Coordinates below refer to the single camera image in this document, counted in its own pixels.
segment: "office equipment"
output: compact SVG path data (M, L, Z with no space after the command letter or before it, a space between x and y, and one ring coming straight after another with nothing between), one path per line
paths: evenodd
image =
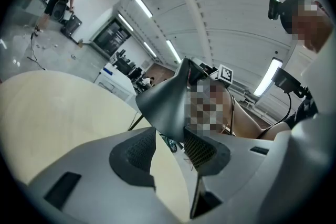
M140 67L136 67L129 75L129 79L131 81L136 80L141 75L142 69Z
M131 80L113 67L111 63L107 63L99 72L94 84L108 90L121 100L132 106L136 111L138 107L133 99L135 99L136 92Z
M117 69L126 76L132 70L132 67L130 67L130 65L123 58L119 58L113 65L117 66Z
M73 15L68 21L66 21L64 27L62 27L60 31L69 38L81 24L81 20L78 19L76 15Z

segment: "black pole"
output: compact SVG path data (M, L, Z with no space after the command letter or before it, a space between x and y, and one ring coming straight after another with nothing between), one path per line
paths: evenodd
M141 115L141 116L137 119L137 121L134 122L134 124L133 124L131 127L129 127L128 131L134 129L134 127L136 127L136 125L142 120L142 118L143 118L143 115Z

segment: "ceiling light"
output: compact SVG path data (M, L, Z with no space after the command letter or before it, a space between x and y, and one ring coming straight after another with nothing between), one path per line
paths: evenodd
M138 5L143 9L143 11L147 14L148 18L151 18L153 14L149 11L149 9L146 7L146 5L142 2L142 0L135 0Z
M153 50L147 45L147 43L144 42L144 44L145 44L146 48L151 52L151 54L152 54L154 57L156 57L156 54L155 54L155 53L153 52Z
M277 71L278 67L282 66L282 61L273 58L266 75L264 76L263 80L259 84L257 90L253 93L255 96L261 96L267 89L267 87L271 84L272 78Z
M170 48L170 50L172 51L173 55L175 56L175 58L177 59L177 62L180 63L181 59L179 57L179 55L177 54L176 50L174 49L173 44L171 43L170 40L166 40L168 47Z
M130 24L124 19L124 17L122 17L120 14L118 14L119 18L127 25L127 27L133 31L132 26L130 26Z
M4 43L4 41L2 40L2 38L0 38L0 43L2 44L2 46L4 46L5 50L7 49L6 44Z

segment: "round wooden table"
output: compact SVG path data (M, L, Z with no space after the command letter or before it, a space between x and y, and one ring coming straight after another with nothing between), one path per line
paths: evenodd
M28 184L74 147L127 131L135 115L121 99L82 78L55 71L22 73L0 85L2 153L13 176ZM148 126L142 119L135 129ZM150 173L158 198L180 221L188 221L185 180L158 133Z

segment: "beige tabletop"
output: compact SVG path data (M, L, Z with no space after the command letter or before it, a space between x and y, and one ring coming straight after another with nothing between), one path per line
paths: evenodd
M74 147L127 131L135 114L107 90L66 73L27 72L0 85L2 151L13 175L24 183ZM142 119L135 129L148 126ZM158 198L180 221L188 221L185 180L158 134L150 173Z

